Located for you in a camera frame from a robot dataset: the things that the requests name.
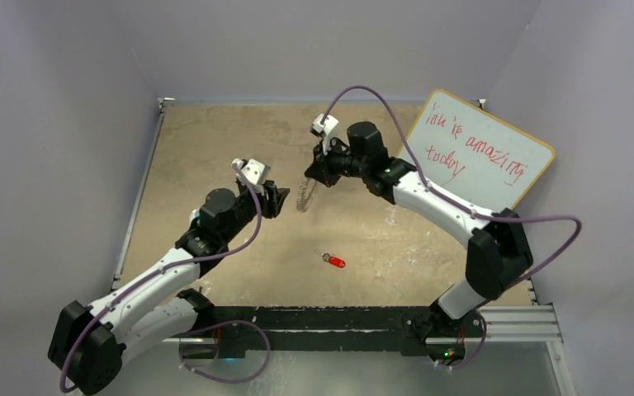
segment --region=red handwritten text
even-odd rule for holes
[[[466,141],[466,147],[470,147],[472,151],[476,153],[484,154],[491,163],[499,165],[499,169],[504,169],[504,171],[510,176],[515,177],[511,182],[504,182],[509,186],[513,186],[514,183],[523,176],[524,168],[528,167],[528,165],[524,163],[510,160],[509,153],[505,153],[503,150],[498,150],[488,142],[478,140],[474,136],[468,138]]]
[[[430,125],[438,125],[438,126],[446,126],[446,117],[443,113],[439,113],[437,111],[438,105],[436,102],[433,103],[433,107],[431,108],[431,114],[428,115],[426,120],[427,124]]]
[[[458,140],[458,135],[461,134],[461,132],[463,131],[463,127],[460,126],[458,123],[453,124],[453,129],[451,130],[451,134],[453,135],[453,138],[455,140]]]
[[[448,155],[446,155],[446,154],[437,152],[433,146],[430,146],[426,151],[427,151],[427,159],[429,161],[433,163],[441,163],[448,169],[453,170],[453,174],[451,178],[448,179],[448,181],[446,181],[445,183],[443,183],[442,186],[445,186],[448,182],[455,179],[456,176],[458,176],[461,172],[463,172],[463,169],[466,168],[465,165],[460,167],[460,163],[458,162],[457,159],[454,158],[454,156],[456,155],[455,151],[451,151],[450,153],[448,153]]]

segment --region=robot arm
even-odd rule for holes
[[[358,177],[367,189],[392,205],[423,216],[452,235],[467,249],[466,277],[431,306],[432,325],[449,328],[472,309],[498,299],[533,263],[521,224],[496,223],[472,217],[431,194],[411,163],[388,155],[382,136],[371,122],[348,127],[348,145],[337,138],[338,122],[320,115],[312,134],[321,138],[313,149],[313,162],[305,176],[327,187],[341,177]],[[427,179],[431,186],[435,184]],[[477,213],[494,217],[518,217],[512,210],[500,213],[479,207],[450,191],[438,190]]]
[[[48,357],[62,370],[75,341],[83,337],[67,376],[84,394],[105,388],[125,363],[156,342],[191,330],[205,308],[198,291],[184,290],[171,303],[157,305],[217,266],[232,239],[257,215],[272,219],[281,213],[290,191],[266,180],[270,168],[253,159],[233,164],[248,182],[244,185],[237,178],[238,196],[226,188],[211,191],[205,204],[193,211],[188,230],[147,271],[88,306],[74,301],[59,314]],[[249,188],[256,191],[261,213]],[[216,255],[220,257],[193,261]]]

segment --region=white bracket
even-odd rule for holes
[[[318,115],[312,121],[312,130],[322,137],[322,154],[327,155],[332,148],[332,138],[338,135],[338,120],[331,115],[327,115],[327,119],[322,123],[322,118],[324,118],[324,114]]]
[[[251,185],[247,187],[253,187],[258,194],[264,194],[263,183],[266,182],[266,178],[268,177],[268,173],[271,171],[271,167],[265,163],[260,163],[253,158],[249,159],[246,163],[237,158],[232,161],[232,165],[242,167],[242,174]]]

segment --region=gray wall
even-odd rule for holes
[[[156,93],[209,101],[485,97],[539,2],[112,0]]]
[[[519,210],[585,222],[535,280],[557,308],[579,392],[634,394],[634,2],[541,2],[489,104],[557,150]],[[570,232],[529,228],[538,258]]]
[[[106,292],[156,100],[103,1],[0,0],[0,394],[59,394],[59,310]]]

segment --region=tan table surface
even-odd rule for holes
[[[195,282],[216,305],[429,305],[462,279],[465,249],[417,214],[371,195],[358,179],[318,186],[309,209],[296,209],[311,149],[309,133],[325,105],[172,106],[164,119],[140,203],[122,281],[154,264],[187,229],[188,215],[208,192],[236,193],[230,164],[256,158],[269,179],[288,187],[281,215],[263,221],[246,250],[227,257]],[[394,106],[405,131],[419,106]],[[341,105],[333,113],[342,130],[369,120],[381,130],[391,155],[400,141],[381,106]],[[251,223],[230,247],[253,232]],[[343,269],[315,250],[343,258]],[[524,285],[492,304],[529,305]]]

